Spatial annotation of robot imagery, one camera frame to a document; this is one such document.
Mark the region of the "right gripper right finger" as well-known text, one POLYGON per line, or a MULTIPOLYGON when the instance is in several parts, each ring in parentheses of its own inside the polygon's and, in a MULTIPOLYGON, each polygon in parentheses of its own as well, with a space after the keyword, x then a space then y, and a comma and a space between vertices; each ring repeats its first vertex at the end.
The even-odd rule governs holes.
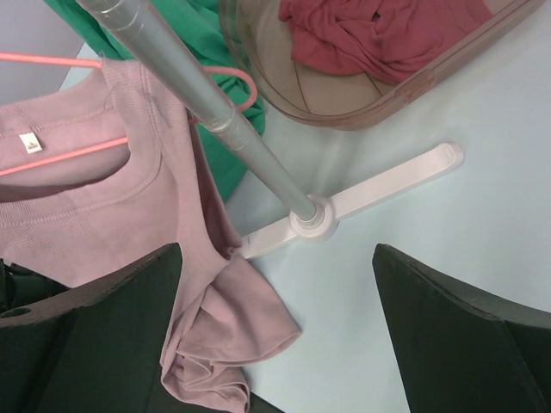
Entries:
POLYGON ((387 244, 372 259, 412 412, 548 412, 550 315, 387 244))

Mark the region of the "mauve pink tank top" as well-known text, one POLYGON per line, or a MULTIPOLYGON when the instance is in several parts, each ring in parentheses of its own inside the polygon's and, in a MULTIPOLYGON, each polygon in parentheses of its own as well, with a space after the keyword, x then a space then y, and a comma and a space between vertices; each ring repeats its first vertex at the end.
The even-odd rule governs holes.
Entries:
POLYGON ((1 176, 1 258, 63 285, 175 243, 182 269, 153 412, 246 412, 242 366, 300 330, 238 253, 184 105, 143 65, 106 61, 81 83, 1 109, 1 171, 127 137, 105 151, 1 176), (33 133, 39 151, 20 136, 33 133))

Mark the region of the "pink hanger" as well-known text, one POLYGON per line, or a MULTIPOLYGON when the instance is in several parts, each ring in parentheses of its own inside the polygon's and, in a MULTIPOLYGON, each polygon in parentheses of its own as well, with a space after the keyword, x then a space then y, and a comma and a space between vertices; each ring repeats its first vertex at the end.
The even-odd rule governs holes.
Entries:
MULTIPOLYGON (((70 59, 70 58, 60 58, 60 57, 51 57, 51 56, 10 53, 10 52, 2 52, 1 60, 6 62, 15 62, 15 63, 57 65, 57 66, 68 66, 68 67, 76 67, 76 68, 88 68, 93 70, 99 70, 102 68, 102 63, 99 60, 94 60, 94 59, 77 59, 77 58, 70 59)), ((219 67, 219 66, 204 66, 203 70, 207 74, 236 77, 246 82, 246 84, 249 86, 251 93, 248 99, 243 104, 238 106, 238 109, 240 112, 243 112, 247 108, 250 108, 253 105, 253 103, 256 101, 258 97, 257 86, 255 85, 252 77, 247 73, 245 73, 244 71, 241 71, 235 68, 219 67)), ((26 133, 21 135, 20 140, 22 141, 25 148, 28 149, 30 153, 36 153, 39 151, 38 139, 34 136, 33 133, 26 133)), ((116 146, 125 145, 127 142, 128 142, 127 137, 113 139, 108 142, 103 142, 101 144, 92 145, 89 147, 78 149, 76 151, 70 151, 64 154, 60 154, 55 157, 44 158, 38 161, 33 161, 31 163, 26 163, 24 165, 8 168, 1 171, 1 176, 8 176, 18 172, 23 172, 26 170, 46 166, 49 164, 63 162, 65 160, 73 159, 76 157, 86 156, 99 151, 105 151, 111 148, 115 148, 116 146)))

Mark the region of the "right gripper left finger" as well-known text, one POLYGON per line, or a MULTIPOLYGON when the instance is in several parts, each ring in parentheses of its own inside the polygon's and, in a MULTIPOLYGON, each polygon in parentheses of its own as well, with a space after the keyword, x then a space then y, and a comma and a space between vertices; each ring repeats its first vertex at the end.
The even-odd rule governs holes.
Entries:
POLYGON ((153 412, 177 244, 1 316, 3 412, 153 412))

